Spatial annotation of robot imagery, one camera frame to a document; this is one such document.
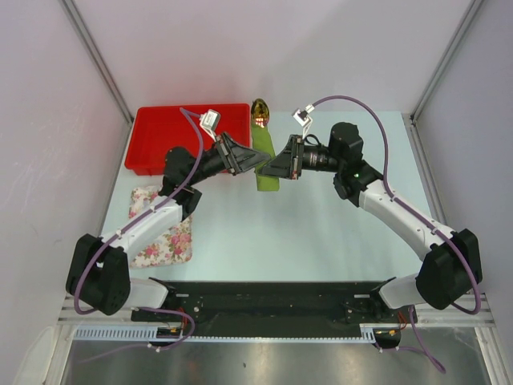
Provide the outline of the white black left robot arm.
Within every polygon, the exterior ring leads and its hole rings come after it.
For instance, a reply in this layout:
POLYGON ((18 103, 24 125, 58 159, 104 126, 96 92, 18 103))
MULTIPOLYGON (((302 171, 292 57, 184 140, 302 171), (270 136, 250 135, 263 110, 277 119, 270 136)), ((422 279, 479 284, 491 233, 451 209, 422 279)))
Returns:
POLYGON ((129 263, 162 233, 188 219, 202 196, 194 186, 220 173, 232 176, 269 160, 270 155, 217 136, 209 150, 192 155, 184 147, 168 151, 162 188, 141 213, 113 233, 81 236, 75 245, 66 291, 81 315, 99 311, 113 315, 123 307, 148 308, 159 320, 172 318, 177 301, 168 286, 150 278, 132 278, 129 263))

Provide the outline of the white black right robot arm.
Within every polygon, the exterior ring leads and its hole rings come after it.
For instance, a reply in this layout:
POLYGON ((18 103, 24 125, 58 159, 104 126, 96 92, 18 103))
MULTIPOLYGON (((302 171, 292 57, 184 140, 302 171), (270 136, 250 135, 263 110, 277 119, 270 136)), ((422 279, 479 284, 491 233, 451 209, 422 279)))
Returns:
POLYGON ((437 310, 454 306, 483 279, 477 237, 469 229, 457 232, 407 204, 363 159, 363 144, 357 126, 349 123, 333 125, 327 145, 292 135, 259 173, 296 180, 304 170, 331 172, 342 200, 374 215, 417 254, 422 263, 417 274, 391 278, 374 289, 370 313, 376 320, 388 322, 408 305, 426 303, 437 310))

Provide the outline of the iridescent rainbow spoon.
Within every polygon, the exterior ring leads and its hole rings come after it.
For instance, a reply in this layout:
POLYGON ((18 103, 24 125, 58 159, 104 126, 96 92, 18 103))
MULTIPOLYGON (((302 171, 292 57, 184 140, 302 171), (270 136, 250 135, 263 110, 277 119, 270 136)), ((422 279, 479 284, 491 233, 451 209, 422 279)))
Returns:
POLYGON ((270 120, 268 104, 262 98, 253 100, 250 116, 252 124, 255 124, 261 128, 266 128, 270 120))

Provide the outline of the green paper napkin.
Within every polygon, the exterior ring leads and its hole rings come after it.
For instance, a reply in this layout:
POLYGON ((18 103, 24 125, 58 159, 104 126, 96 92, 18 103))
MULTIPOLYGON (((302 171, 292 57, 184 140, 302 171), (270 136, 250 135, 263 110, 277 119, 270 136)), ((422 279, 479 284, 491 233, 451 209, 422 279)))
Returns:
POLYGON ((261 126, 255 122, 251 123, 252 148, 258 152, 267 154, 269 157, 255 167, 256 188, 258 192, 274 193, 280 189, 280 181, 274 176, 262 176, 261 167, 265 162, 275 157, 273 141, 266 126, 261 126))

